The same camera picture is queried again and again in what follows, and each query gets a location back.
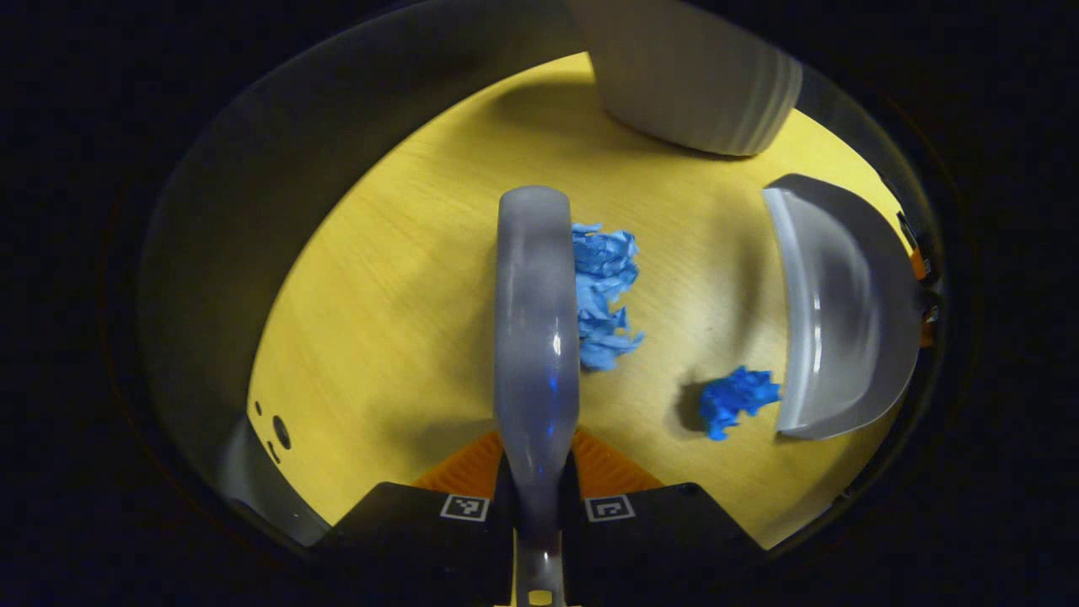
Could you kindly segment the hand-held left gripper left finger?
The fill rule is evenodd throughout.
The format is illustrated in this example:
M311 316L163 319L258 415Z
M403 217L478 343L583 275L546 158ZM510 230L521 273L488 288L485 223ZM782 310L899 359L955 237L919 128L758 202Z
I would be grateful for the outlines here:
M373 591L508 591L517 492L497 432L411 484L381 481L316 543Z

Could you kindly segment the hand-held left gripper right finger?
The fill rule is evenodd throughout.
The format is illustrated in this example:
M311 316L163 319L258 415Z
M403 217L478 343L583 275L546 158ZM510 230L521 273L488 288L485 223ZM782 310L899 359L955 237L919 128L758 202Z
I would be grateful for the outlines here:
M765 551L701 485L664 484L597 434L572 439L562 510L570 587L713 587Z

